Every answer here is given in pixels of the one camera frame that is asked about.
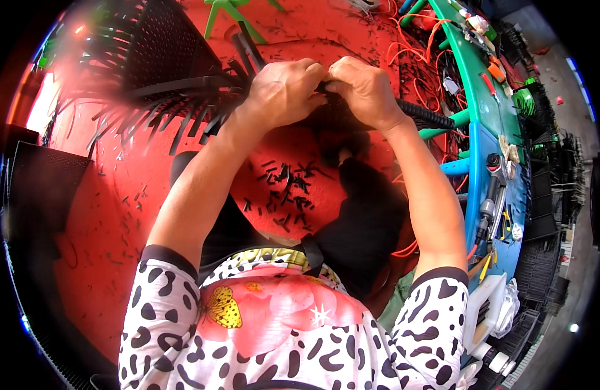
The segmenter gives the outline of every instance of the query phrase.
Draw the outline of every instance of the right hand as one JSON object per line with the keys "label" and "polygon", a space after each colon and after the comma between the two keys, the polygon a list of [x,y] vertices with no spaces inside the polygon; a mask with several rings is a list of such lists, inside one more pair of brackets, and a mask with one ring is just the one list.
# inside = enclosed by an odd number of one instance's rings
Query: right hand
{"label": "right hand", "polygon": [[401,124],[412,125],[391,92],[389,75],[352,57],[343,57],[330,66],[326,90],[341,95],[356,118],[387,136]]}

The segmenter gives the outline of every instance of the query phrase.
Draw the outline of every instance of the plastic bag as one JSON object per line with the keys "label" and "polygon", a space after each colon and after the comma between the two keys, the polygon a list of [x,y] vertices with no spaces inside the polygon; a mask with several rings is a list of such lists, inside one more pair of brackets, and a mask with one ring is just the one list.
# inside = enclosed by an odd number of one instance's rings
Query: plastic bag
{"label": "plastic bag", "polygon": [[519,312],[521,303],[519,302],[519,290],[516,285],[516,279],[512,278],[507,282],[506,290],[504,290],[503,303],[499,311],[499,317],[494,328],[491,330],[491,336],[498,339],[507,335],[512,329],[512,321],[514,316]]}
{"label": "plastic bag", "polygon": [[458,382],[456,382],[456,390],[467,390],[469,386],[473,386],[478,381],[475,376],[482,369],[482,365],[482,361],[478,360],[461,369],[460,377],[458,378]]}

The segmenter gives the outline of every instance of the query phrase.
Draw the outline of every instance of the orange cable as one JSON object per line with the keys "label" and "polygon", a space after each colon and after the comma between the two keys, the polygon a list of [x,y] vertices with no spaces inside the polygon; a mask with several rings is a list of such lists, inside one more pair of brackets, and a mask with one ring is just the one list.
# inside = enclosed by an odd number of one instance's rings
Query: orange cable
{"label": "orange cable", "polygon": [[460,188],[462,188],[462,186],[465,185],[465,182],[468,178],[469,176],[465,175],[465,178],[462,180],[462,183],[458,186],[458,188],[456,188],[456,192],[460,191]]}
{"label": "orange cable", "polygon": [[473,252],[475,252],[475,249],[477,249],[477,248],[478,248],[478,245],[477,245],[477,244],[475,244],[475,245],[474,245],[474,246],[471,248],[471,251],[469,252],[469,254],[468,254],[468,255],[467,255],[467,257],[466,257],[467,261],[468,261],[468,260],[471,258],[471,256],[473,256]]}

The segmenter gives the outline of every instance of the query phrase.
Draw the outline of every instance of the white plastic container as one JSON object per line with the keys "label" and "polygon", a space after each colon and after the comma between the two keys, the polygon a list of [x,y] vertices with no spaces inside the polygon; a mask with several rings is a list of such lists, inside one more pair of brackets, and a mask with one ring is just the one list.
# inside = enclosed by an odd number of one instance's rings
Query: white plastic container
{"label": "white plastic container", "polygon": [[[463,346],[469,355],[472,355],[472,352],[486,340],[499,319],[504,289],[506,288],[506,277],[506,273],[503,275],[488,275],[469,295],[463,335]],[[479,309],[486,300],[489,301],[486,318],[477,325]]]}

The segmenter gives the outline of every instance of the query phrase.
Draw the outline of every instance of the light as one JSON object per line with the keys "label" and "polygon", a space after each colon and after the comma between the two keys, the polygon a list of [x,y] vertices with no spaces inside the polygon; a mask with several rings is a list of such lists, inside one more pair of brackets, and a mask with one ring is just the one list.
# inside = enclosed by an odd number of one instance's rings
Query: light
{"label": "light", "polygon": [[22,317],[20,317],[20,322],[23,323],[23,327],[25,328],[25,331],[27,333],[29,333],[29,331],[31,330],[31,327],[29,326],[29,321],[27,321],[27,316],[23,315]]}

